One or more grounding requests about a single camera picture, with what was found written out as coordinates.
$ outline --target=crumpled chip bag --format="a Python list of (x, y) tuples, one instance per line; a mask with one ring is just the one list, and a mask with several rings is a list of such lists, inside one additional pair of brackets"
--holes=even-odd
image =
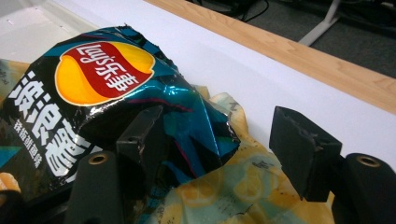
[[(113, 47), (132, 62), (132, 73), (118, 55), (108, 54)], [(114, 88), (97, 90), (91, 83)], [(115, 83), (136, 87), (115, 94), (117, 87), (126, 87)], [(0, 109), (0, 173), (5, 172), (0, 182), (12, 179), (7, 172), (15, 175), (25, 199), (59, 188), (73, 180), (81, 157), (112, 150), (136, 114), (153, 105), (165, 108), (164, 127), (174, 152), (165, 161), (170, 188), (154, 187), (145, 200), (133, 202), (125, 210), (127, 223), (334, 223), (333, 195), (327, 203), (301, 201), (275, 155), (249, 135), (245, 112), (232, 96), (210, 97), (206, 87), (192, 88), (130, 27), (80, 35), (32, 64)], [(10, 188), (18, 182), (8, 180)]]
[(78, 160), (116, 141), (142, 110), (163, 107), (158, 179), (174, 188), (228, 161), (239, 140), (155, 45), (129, 26), (78, 35), (33, 62), (0, 107), (0, 173), (24, 200), (75, 178)]

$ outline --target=wooden edge trim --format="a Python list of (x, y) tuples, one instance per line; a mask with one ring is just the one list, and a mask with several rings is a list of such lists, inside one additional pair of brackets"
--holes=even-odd
[(396, 114), (396, 79), (184, 0), (146, 0), (307, 76)]

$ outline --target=potato chip bag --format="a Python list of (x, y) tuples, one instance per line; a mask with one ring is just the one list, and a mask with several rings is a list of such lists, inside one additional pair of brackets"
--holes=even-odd
[(204, 100), (174, 63), (129, 26), (55, 45), (33, 62), (0, 108), (0, 173), (26, 201), (74, 180), (78, 161), (115, 150), (136, 115), (163, 106), (166, 187), (228, 161), (239, 140), (228, 118)]

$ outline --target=lay's logo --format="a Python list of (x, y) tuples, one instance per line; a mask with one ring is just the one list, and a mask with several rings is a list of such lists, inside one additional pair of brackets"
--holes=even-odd
[(72, 105), (99, 105), (121, 98), (146, 83), (155, 60), (120, 42), (76, 46), (61, 56), (55, 74), (59, 94)]

